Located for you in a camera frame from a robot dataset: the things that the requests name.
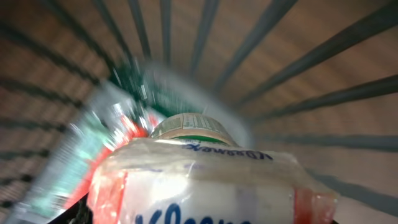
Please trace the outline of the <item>orange Kleenex tissue pack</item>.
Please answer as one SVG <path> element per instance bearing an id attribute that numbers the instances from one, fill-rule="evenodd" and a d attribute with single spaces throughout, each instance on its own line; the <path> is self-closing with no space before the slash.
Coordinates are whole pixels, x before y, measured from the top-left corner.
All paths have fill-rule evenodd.
<path id="1" fill-rule="evenodd" d="M 331 223 L 338 194 L 291 154 L 141 138 L 96 169 L 95 223 Z"/>

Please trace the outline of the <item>red Nescafe sachet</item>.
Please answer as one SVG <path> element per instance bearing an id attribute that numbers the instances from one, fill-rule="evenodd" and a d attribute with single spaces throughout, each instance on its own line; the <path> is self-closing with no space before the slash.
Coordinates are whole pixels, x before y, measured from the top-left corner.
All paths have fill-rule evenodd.
<path id="1" fill-rule="evenodd" d="M 70 208 L 80 201 L 89 191 L 96 168 L 114 150 L 126 145 L 135 138 L 146 138 L 159 124 L 160 120 L 153 114 L 145 115 L 133 121 L 125 114 L 111 119 L 110 123 L 101 123 L 100 129 L 91 129 L 92 137 L 84 137 L 89 143 L 78 147 L 78 155 L 87 164 L 83 177 L 79 178 L 63 208 Z"/>

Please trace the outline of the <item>green lidded jar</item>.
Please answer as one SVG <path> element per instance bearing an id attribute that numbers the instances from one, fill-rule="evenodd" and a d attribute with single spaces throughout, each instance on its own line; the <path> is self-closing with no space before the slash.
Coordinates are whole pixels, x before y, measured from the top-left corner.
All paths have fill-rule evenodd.
<path id="1" fill-rule="evenodd" d="M 174 139 L 186 136 L 215 139 L 229 146 L 237 146 L 224 126 L 217 120 L 201 113 L 181 113 L 158 124 L 150 134 L 152 138 Z"/>

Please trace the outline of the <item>green 3M gloves package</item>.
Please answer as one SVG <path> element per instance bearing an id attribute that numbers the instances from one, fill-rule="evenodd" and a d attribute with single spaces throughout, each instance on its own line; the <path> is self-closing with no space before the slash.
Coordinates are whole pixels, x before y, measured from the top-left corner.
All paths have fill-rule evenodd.
<path id="1" fill-rule="evenodd" d="M 99 88 L 55 148 L 1 153 L 14 171 L 1 178 L 2 223 L 47 223 L 82 206 L 95 163 L 164 118 L 198 107 L 167 84 L 165 72 L 123 66 Z"/>

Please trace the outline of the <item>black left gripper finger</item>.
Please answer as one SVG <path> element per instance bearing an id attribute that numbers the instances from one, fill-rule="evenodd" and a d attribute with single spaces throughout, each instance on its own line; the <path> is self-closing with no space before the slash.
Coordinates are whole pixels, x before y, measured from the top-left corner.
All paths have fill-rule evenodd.
<path id="1" fill-rule="evenodd" d="M 76 204 L 48 224 L 93 224 L 93 213 L 86 204 L 87 197 L 86 194 Z"/>

